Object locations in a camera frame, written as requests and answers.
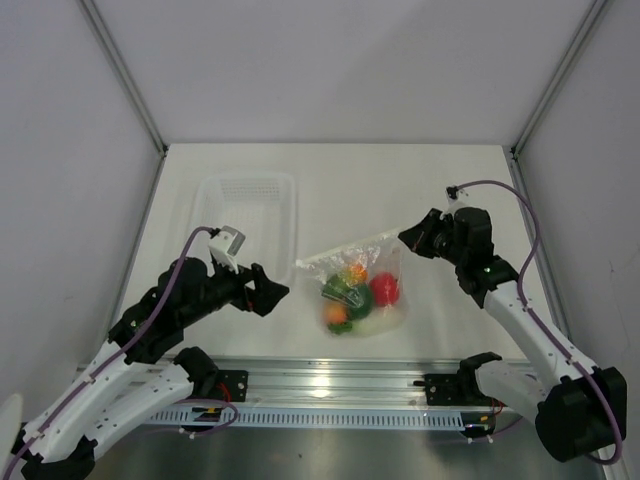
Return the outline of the clear zip top bag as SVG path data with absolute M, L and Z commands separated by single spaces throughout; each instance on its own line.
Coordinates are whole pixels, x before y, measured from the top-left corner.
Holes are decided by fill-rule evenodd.
M 328 335 L 373 337 L 405 322 L 409 305 L 398 234 L 387 230 L 295 262 L 307 301 L 318 309 Z

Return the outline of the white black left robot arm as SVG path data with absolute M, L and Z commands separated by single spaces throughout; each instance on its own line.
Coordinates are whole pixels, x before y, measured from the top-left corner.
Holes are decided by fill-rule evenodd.
M 219 367 L 199 347 L 184 348 L 154 379 L 129 394 L 123 390 L 196 322 L 226 306 L 264 317 L 288 293 L 258 264 L 209 270 L 197 258 L 174 261 L 111 328 L 63 396 L 21 427 L 3 476 L 19 468 L 26 479 L 84 479 L 100 456 L 156 412 L 188 399 L 227 407 Z

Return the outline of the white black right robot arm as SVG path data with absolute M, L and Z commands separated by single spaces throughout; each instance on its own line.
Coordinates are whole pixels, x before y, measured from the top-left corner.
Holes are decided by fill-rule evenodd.
M 617 462 L 626 437 L 627 383 L 614 367 L 602 369 L 556 326 L 534 310 L 522 277 L 494 252 L 487 211 L 464 206 L 429 211 L 399 240 L 418 256 L 448 261 L 460 288 L 515 341 L 535 371 L 516 374 L 495 355 L 460 374 L 458 395 L 468 403 L 492 397 L 535 426 L 557 461 L 566 462 L 612 446 Z

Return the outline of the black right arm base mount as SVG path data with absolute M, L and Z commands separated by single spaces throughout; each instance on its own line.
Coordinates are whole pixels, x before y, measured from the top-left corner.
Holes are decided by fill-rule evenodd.
M 494 352 L 477 354 L 461 360 L 455 373 L 424 374 L 413 385 L 424 391 L 429 406 L 495 406 L 498 400 L 480 391 L 475 373 L 481 366 L 501 360 Z

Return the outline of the red toy apple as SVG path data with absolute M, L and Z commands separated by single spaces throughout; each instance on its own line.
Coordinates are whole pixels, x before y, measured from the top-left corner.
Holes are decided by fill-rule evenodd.
M 378 307 L 395 305 L 400 299 L 399 282 L 389 272 L 381 272 L 375 275 L 369 282 L 369 288 Z

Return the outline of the orange toy peach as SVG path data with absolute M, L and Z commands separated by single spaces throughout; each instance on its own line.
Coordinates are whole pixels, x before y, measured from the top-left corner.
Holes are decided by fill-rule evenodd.
M 349 321 L 348 308 L 342 303 L 326 303 L 323 319 L 327 325 L 342 325 Z

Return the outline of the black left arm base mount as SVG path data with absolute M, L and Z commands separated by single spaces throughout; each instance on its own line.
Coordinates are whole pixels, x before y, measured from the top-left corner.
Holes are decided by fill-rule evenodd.
M 183 349 L 173 360 L 186 373 L 192 385 L 188 399 L 246 401 L 249 373 L 246 370 L 221 369 L 198 347 Z

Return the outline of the orange green toy mango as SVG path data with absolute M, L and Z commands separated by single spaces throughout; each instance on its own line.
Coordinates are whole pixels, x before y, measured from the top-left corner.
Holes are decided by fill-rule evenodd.
M 366 284 L 368 271 L 361 263 L 351 263 L 331 275 L 321 290 L 321 295 L 332 301 L 342 302 L 349 289 L 358 284 Z

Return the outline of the green toy lime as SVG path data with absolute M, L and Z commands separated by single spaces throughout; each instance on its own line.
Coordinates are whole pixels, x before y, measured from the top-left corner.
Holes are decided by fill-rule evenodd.
M 367 284 L 358 284 L 349 289 L 342 300 L 349 311 L 349 320 L 366 318 L 374 308 L 374 298 Z

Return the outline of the white toy radish with leaves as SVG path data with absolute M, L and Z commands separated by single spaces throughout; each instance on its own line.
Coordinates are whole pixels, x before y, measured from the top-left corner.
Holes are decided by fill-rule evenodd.
M 400 326 L 405 319 L 402 312 L 380 310 L 361 320 L 348 320 L 341 324 L 329 324 L 327 329 L 333 335 L 370 337 L 386 333 Z

